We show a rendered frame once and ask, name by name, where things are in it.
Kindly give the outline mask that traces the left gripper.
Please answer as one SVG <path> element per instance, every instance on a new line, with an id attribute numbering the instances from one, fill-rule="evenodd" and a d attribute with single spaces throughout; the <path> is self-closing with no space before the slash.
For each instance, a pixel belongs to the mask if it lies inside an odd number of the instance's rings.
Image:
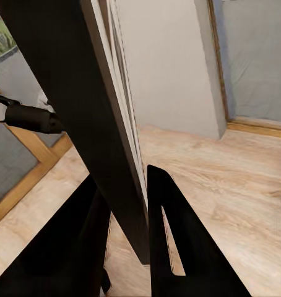
<path id="1" fill-rule="evenodd" d="M 28 106 L 21 116 L 22 128 L 34 133 L 62 134 L 66 131 L 55 113 L 46 109 Z"/>

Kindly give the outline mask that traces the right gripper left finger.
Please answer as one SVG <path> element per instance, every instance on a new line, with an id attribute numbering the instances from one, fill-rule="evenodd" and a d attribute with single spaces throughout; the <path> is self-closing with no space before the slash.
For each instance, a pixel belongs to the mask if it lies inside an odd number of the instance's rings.
<path id="1" fill-rule="evenodd" d="M 111 209 L 91 174 L 0 276 L 0 297 L 100 297 Z"/>

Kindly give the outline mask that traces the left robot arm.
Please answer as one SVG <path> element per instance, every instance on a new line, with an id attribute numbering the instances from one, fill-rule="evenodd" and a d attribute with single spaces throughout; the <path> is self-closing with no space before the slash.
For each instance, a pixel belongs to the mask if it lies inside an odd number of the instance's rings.
<path id="1" fill-rule="evenodd" d="M 0 123 L 5 122 L 8 126 L 23 128 L 34 133 L 62 134 L 66 131 L 43 89 L 40 90 L 37 98 L 42 101 L 40 108 L 27 107 L 17 100 L 0 95 Z"/>

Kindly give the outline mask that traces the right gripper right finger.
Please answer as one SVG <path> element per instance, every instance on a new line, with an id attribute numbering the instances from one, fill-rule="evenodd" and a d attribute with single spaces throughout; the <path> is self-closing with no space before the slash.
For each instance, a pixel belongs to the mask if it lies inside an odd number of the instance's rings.
<path id="1" fill-rule="evenodd" d="M 169 173 L 147 169 L 152 297 L 252 297 Z M 185 276 L 171 272 L 162 207 Z"/>

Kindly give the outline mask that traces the poster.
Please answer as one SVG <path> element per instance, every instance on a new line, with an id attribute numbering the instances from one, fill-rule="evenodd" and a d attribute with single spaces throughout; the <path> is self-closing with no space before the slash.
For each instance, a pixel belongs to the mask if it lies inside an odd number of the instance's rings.
<path id="1" fill-rule="evenodd" d="M 0 16 L 149 265 L 148 192 L 115 0 L 0 0 Z"/>

